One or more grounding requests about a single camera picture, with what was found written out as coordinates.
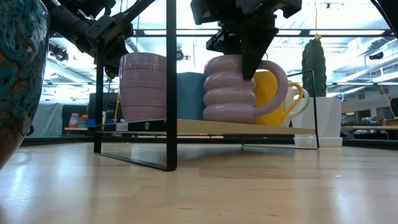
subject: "mug handle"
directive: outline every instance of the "mug handle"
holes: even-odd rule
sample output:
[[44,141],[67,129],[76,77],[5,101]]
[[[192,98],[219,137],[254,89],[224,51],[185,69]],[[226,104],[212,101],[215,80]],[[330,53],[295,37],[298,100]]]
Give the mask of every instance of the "mug handle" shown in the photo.
[[304,95],[304,90],[303,88],[298,84],[298,83],[289,83],[289,87],[296,87],[295,90],[293,90],[293,94],[287,97],[294,97],[295,95],[297,95],[297,90],[298,90],[298,99],[292,103],[284,112],[283,112],[283,117],[285,118],[288,114],[292,115],[295,114],[294,113],[290,113],[297,105],[298,103],[301,101],[301,99],[303,98]]
[[294,111],[294,112],[290,113],[289,114],[290,118],[295,118],[298,115],[300,115],[305,109],[307,109],[308,104],[310,104],[310,95],[304,89],[303,89],[303,93],[304,93],[304,105],[300,109],[298,109],[297,111]]
[[262,116],[276,110],[285,100],[288,81],[285,71],[276,63],[263,60],[259,66],[259,69],[266,69],[272,72],[277,80],[278,88],[274,98],[267,105],[254,108],[253,115],[255,117]]

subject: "patterned vase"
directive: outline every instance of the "patterned vase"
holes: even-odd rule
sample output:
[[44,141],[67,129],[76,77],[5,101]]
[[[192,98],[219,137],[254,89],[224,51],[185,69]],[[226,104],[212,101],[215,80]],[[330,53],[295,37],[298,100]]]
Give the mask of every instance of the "patterned vase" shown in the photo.
[[40,0],[0,0],[0,169],[21,145],[37,110],[49,25]]

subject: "cactus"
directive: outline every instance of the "cactus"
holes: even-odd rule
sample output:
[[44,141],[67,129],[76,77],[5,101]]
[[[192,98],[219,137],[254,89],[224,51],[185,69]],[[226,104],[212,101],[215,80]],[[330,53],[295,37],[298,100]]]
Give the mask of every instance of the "cactus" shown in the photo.
[[320,40],[313,39],[305,45],[302,66],[303,88],[308,91],[310,96],[313,96],[312,73],[304,73],[307,70],[313,70],[315,72],[315,96],[326,96],[325,53]]

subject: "ceiling light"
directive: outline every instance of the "ceiling light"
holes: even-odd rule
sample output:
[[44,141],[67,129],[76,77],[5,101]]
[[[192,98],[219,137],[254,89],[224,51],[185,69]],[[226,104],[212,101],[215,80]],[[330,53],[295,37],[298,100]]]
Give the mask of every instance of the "ceiling light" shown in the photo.
[[335,83],[336,85],[360,85],[360,86],[364,86],[364,85],[374,85],[374,83]]
[[334,96],[337,96],[337,95],[339,95],[340,93],[327,93],[326,94],[326,97],[334,97]]
[[378,85],[398,85],[398,82],[381,82]]
[[166,35],[166,30],[145,30],[145,35]]
[[[318,30],[318,35],[380,35],[384,30]],[[316,30],[311,30],[310,35],[317,34]]]
[[388,73],[388,74],[382,75],[377,78],[373,78],[372,82],[383,82],[386,80],[391,80],[393,78],[398,78],[398,72],[392,72],[392,73]]
[[277,35],[300,35],[301,30],[279,30]]
[[177,30],[177,35],[214,35],[217,34],[217,29],[210,30]]

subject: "bottle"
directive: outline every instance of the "bottle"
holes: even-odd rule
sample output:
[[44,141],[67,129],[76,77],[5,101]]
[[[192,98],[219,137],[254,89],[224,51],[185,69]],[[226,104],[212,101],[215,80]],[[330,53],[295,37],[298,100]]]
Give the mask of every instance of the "bottle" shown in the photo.
[[79,122],[79,114],[73,113],[69,120],[69,128],[77,128]]

